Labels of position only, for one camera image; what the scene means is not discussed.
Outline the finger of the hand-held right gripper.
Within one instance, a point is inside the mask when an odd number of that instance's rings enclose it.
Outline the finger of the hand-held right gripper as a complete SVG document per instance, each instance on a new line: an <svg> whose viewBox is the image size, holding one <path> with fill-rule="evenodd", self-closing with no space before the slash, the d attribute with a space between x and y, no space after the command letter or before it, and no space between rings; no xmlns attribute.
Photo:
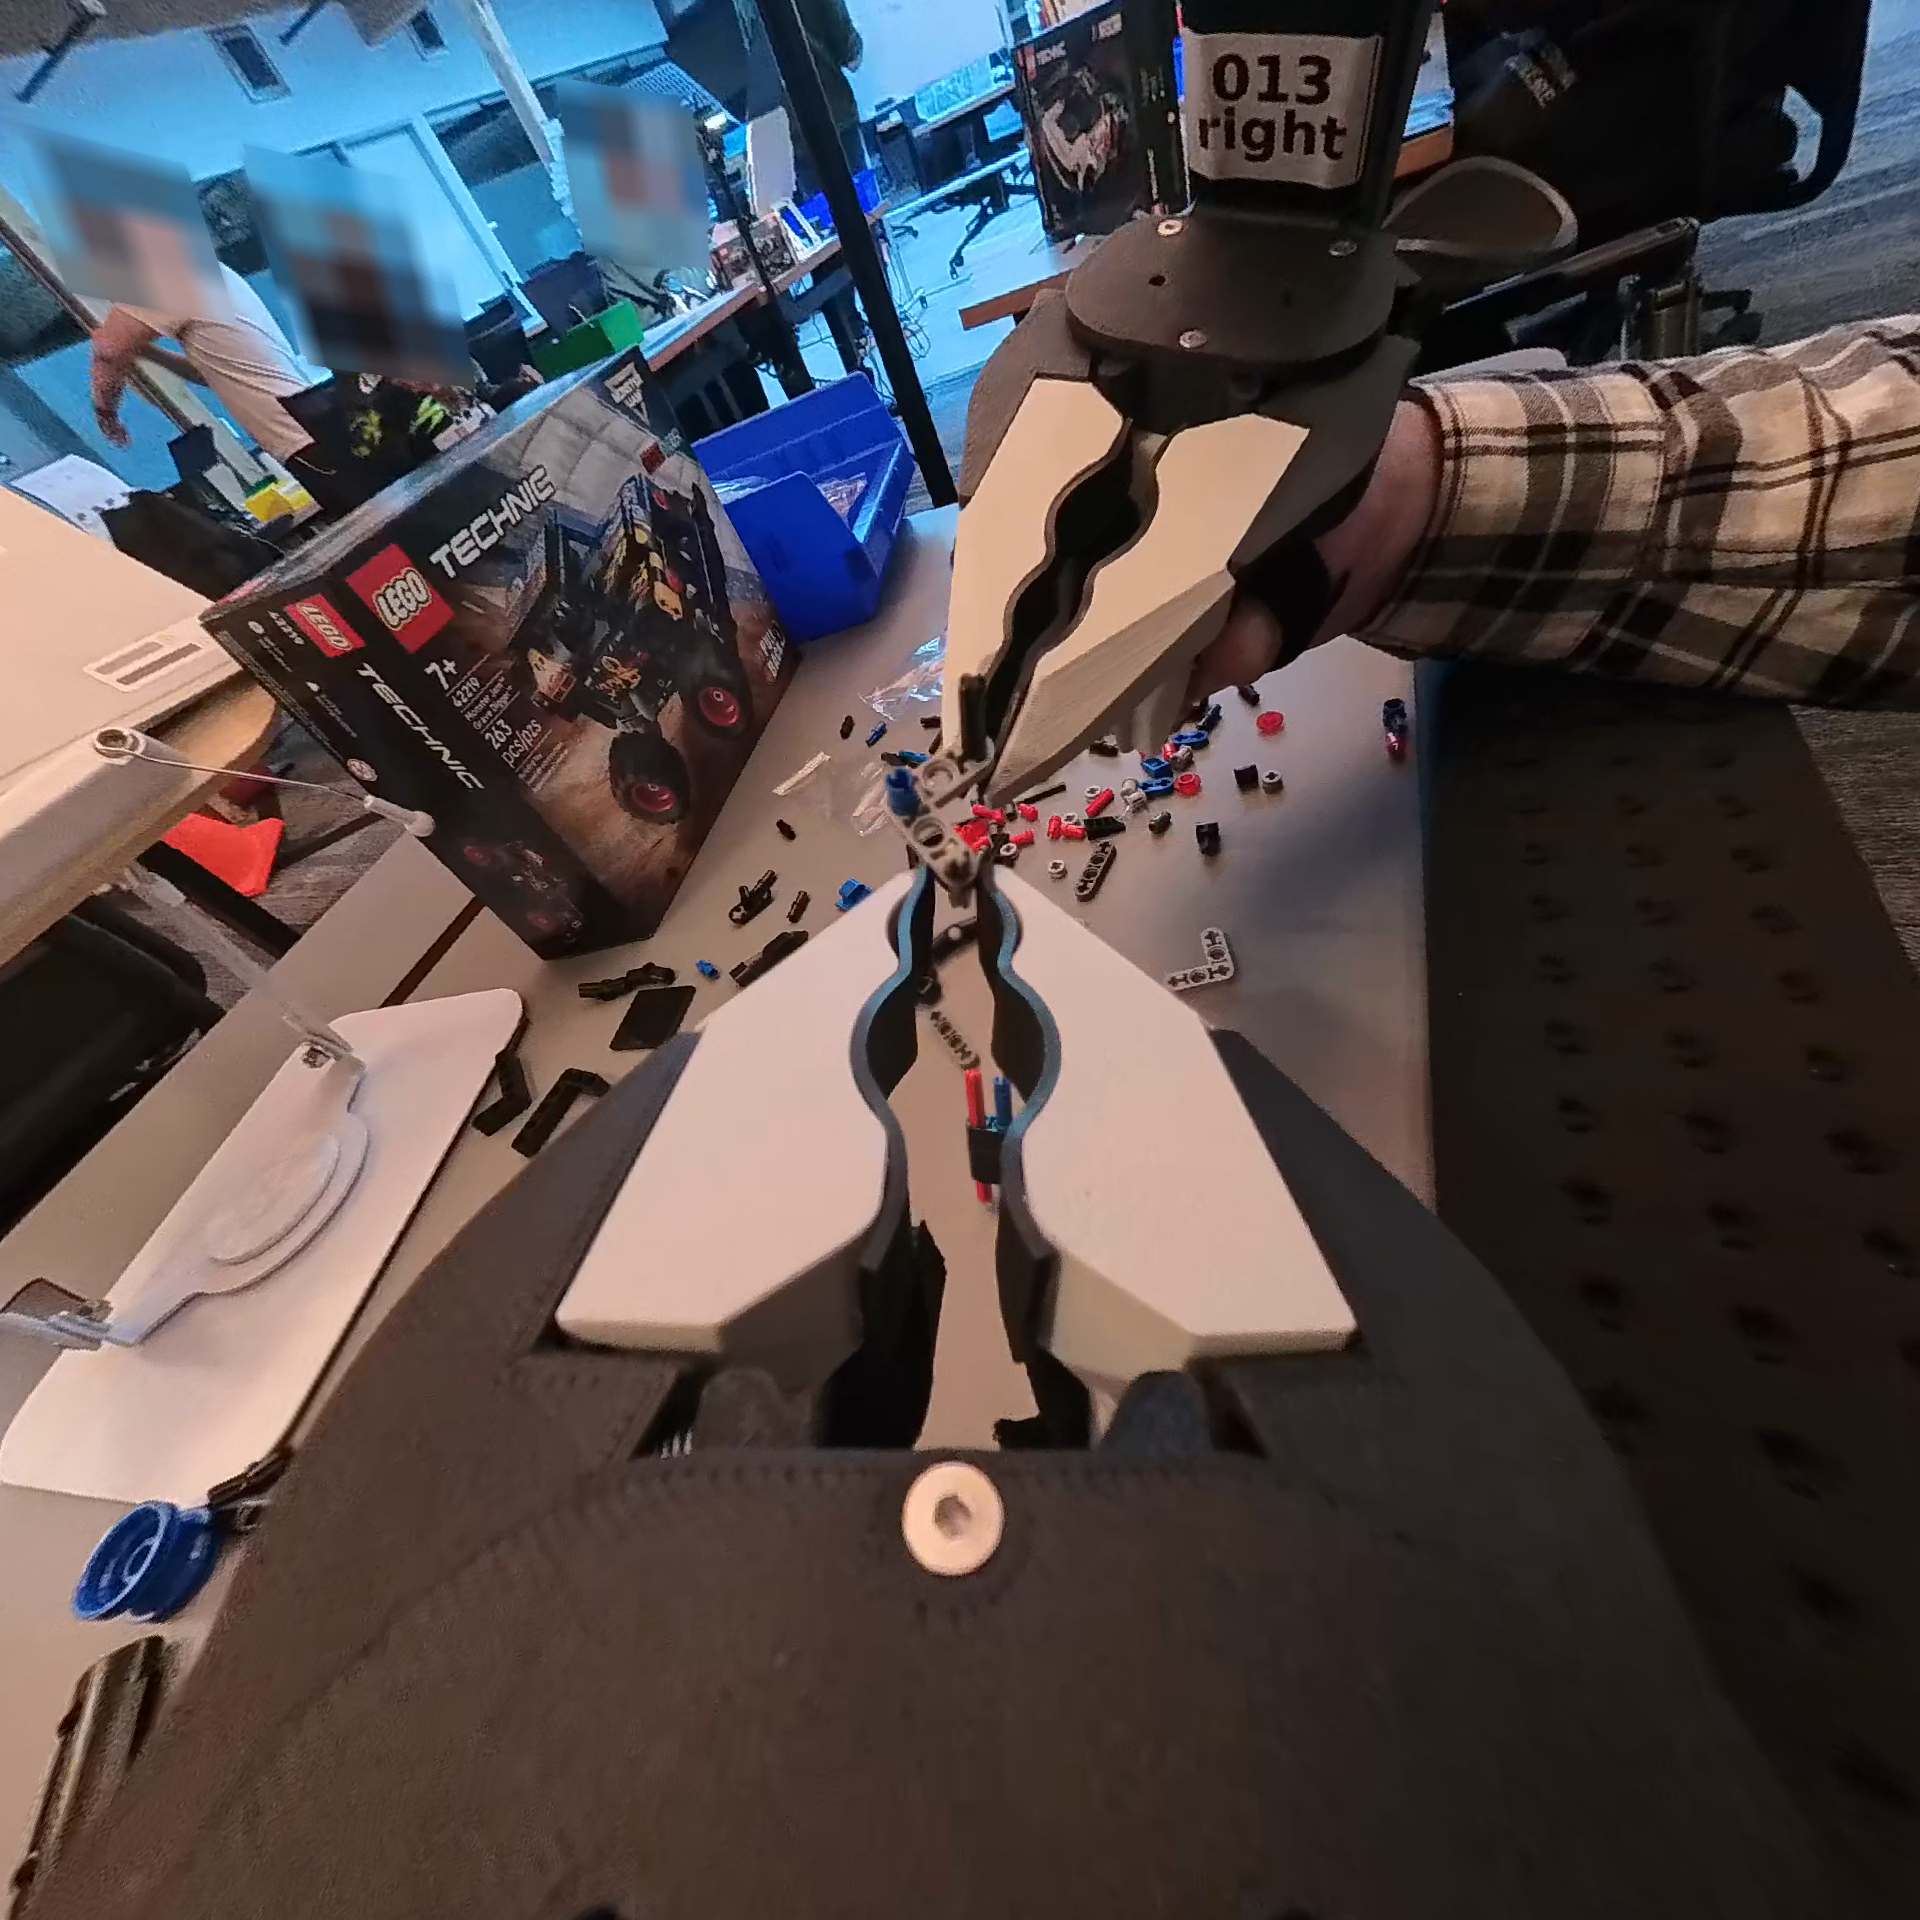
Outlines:
<svg viewBox="0 0 1920 1920"><path fill-rule="evenodd" d="M1138 734L1181 693L1220 632L1229 564L1266 511L1308 426L1245 413L1174 433L1154 462L1152 512L1093 571L1088 603L1027 675L988 796L1014 800L1081 752L1100 728Z"/></svg>
<svg viewBox="0 0 1920 1920"><path fill-rule="evenodd" d="M946 762L1049 774L1135 704L1135 617L1109 584L1136 527L1136 433L1090 381L1035 379L956 523Z"/></svg>

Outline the grey beam brick assembly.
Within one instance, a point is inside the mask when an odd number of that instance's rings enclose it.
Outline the grey beam brick assembly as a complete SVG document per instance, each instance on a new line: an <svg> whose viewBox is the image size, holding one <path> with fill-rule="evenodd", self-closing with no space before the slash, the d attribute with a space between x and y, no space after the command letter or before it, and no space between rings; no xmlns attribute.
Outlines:
<svg viewBox="0 0 1920 1920"><path fill-rule="evenodd" d="M884 762L881 802L907 855L950 902L973 904L1006 836L1005 807L985 800L995 746L971 760L953 746L913 764L906 756L886 756Z"/></svg>

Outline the person's right forearm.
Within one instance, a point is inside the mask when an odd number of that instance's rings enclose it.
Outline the person's right forearm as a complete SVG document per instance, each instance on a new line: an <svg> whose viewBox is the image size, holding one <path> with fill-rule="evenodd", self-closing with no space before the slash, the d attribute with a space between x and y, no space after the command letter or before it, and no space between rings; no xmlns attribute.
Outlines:
<svg viewBox="0 0 1920 1920"><path fill-rule="evenodd" d="M1817 708L1918 704L1918 320L1422 381L1436 499L1356 636Z"/></svg>

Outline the grey desk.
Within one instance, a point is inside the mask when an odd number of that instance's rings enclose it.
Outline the grey desk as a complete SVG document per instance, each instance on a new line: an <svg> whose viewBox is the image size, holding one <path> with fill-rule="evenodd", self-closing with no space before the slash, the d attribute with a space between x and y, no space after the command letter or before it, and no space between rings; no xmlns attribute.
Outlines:
<svg viewBox="0 0 1920 1920"><path fill-rule="evenodd" d="M819 945L849 877L899 873L899 844L845 819L861 738L849 714L903 673L948 626L956 512L913 516L877 618L814 642L658 935L549 967L428 852L383 852L276 965L315 1012L514 989L530 1018L523 1057L537 1089L563 1068L611 1079L636 1061L607 1036L617 1018L578 982L657 956L683 977L698 957L732 969L765 941L733 931L738 882L775 868L804 890ZM1427 970L1421 790L1414 764L1381 739L1385 698L1412 693L1406 662L1350 640L1319 647L1263 685L1285 730L1257 736L1257 708L1225 693L1214 746L1197 760L1204 793L1163 836L1130 828L1087 925L1142 970L1163 977L1223 926L1236 980L1188 1004L1250 1036L1419 1198L1432 1198ZM274 1005L248 994L143 1097L87 1161L4 1238L4 1281L114 1280L176 1195L227 1139L294 1040ZM85 1669L138 1635L138 1622L85 1625L69 1598L120 1503L7 1487L2 1493L2 1870L31 1836L58 1725Z"/></svg>

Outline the person's right hand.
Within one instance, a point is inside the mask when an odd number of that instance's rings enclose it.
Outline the person's right hand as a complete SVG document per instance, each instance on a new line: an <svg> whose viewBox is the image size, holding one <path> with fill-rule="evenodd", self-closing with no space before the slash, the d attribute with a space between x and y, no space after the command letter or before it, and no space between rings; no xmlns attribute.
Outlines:
<svg viewBox="0 0 1920 1920"><path fill-rule="evenodd" d="M1339 498L1236 582L1220 632L1194 659L1188 702L1254 685L1313 647L1361 629L1397 596L1439 496L1443 447L1422 396L1400 396L1365 489Z"/></svg>

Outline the blue open-front bin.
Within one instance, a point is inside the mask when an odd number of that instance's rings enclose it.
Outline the blue open-front bin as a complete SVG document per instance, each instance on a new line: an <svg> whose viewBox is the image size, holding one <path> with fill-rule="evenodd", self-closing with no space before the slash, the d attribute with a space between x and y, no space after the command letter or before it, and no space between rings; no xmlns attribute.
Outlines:
<svg viewBox="0 0 1920 1920"><path fill-rule="evenodd" d="M917 464L863 371L694 442L694 458L792 639L875 617Z"/></svg>

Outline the wooden table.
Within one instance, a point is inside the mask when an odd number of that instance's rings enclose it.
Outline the wooden table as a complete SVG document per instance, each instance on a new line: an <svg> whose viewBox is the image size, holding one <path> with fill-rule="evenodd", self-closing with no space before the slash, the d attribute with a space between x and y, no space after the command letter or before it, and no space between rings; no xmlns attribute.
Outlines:
<svg viewBox="0 0 1920 1920"><path fill-rule="evenodd" d="M1069 241L1044 241L1037 250L1030 250L1030 259L1014 270L1006 285L995 285L995 290L961 304L959 324L962 329L975 333L1003 322L1023 322L1041 295L1063 288L1071 273L1103 239L1105 235L1077 235Z"/></svg>

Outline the black toy car box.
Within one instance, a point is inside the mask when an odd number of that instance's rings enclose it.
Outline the black toy car box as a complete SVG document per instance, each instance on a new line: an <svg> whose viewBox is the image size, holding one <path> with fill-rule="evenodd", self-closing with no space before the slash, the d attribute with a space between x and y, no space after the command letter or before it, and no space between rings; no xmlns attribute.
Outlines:
<svg viewBox="0 0 1920 1920"><path fill-rule="evenodd" d="M1016 98L1052 241L1190 204L1176 3L1044 3L1016 44Z"/></svg>

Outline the grey chair seat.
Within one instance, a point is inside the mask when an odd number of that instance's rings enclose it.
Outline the grey chair seat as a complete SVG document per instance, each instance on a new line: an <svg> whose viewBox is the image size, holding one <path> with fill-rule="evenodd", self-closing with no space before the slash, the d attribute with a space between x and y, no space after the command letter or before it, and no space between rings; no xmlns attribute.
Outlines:
<svg viewBox="0 0 1920 1920"><path fill-rule="evenodd" d="M1532 273L1580 241L1563 193L1502 157L1455 158L1414 180L1385 230L1422 290L1445 302Z"/></svg>

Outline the white book stand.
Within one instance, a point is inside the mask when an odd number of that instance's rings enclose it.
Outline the white book stand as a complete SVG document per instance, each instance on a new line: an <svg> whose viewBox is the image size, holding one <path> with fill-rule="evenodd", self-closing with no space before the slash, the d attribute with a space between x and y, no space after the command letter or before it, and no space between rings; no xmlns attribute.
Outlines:
<svg viewBox="0 0 1920 1920"><path fill-rule="evenodd" d="M403 982L477 901L403 834L4 1234L4 1483L196 1503L301 1413L515 1036Z"/></svg>

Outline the green crate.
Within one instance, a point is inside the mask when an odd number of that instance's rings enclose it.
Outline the green crate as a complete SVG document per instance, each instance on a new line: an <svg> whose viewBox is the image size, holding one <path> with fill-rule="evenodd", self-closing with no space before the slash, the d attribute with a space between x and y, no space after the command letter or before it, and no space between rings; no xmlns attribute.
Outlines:
<svg viewBox="0 0 1920 1920"><path fill-rule="evenodd" d="M535 341L531 359L546 381L556 381L594 368L623 350L642 348L643 334L643 315L633 302L622 300L556 339Z"/></svg>

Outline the black perforated mat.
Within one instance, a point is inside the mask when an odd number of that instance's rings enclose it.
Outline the black perforated mat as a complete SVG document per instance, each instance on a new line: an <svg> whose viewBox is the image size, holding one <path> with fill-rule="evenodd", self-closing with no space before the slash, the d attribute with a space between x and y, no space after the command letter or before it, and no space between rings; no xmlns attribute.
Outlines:
<svg viewBox="0 0 1920 1920"><path fill-rule="evenodd" d="M1635 1477L1842 1878L1917 1915L1917 977L1789 708L1421 683L1443 1220Z"/></svg>

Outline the orange cone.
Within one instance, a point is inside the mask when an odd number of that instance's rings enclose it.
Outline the orange cone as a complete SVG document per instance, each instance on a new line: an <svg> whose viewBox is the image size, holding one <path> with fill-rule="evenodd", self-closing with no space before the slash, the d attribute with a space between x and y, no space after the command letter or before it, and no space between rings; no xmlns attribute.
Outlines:
<svg viewBox="0 0 1920 1920"><path fill-rule="evenodd" d="M170 828L161 844L196 860L209 877L240 895L263 898L276 877L284 841L284 819L236 823L209 813L192 813Z"/></svg>

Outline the open instruction booklet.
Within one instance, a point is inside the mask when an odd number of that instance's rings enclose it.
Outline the open instruction booklet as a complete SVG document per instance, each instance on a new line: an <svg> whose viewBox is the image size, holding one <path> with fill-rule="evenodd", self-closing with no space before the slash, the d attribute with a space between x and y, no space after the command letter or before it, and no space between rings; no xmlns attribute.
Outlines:
<svg viewBox="0 0 1920 1920"><path fill-rule="evenodd" d="M2 783L234 683L204 611L200 595L2 490Z"/></svg>

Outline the black steel post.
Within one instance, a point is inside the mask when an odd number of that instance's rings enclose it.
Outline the black steel post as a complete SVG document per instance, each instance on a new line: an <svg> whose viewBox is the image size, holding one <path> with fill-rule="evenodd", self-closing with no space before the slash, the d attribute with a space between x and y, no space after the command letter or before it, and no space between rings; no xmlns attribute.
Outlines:
<svg viewBox="0 0 1920 1920"><path fill-rule="evenodd" d="M907 444L923 474L935 506L956 503L946 447L930 412L925 388L906 341L906 329L895 302L892 284L877 248L877 237L852 171L833 123L830 106L814 59L799 6L796 3L759 3L759 18L771 42L781 78L804 134L804 142L819 169L840 248L852 276L861 307L868 316L895 404L906 429Z"/></svg>

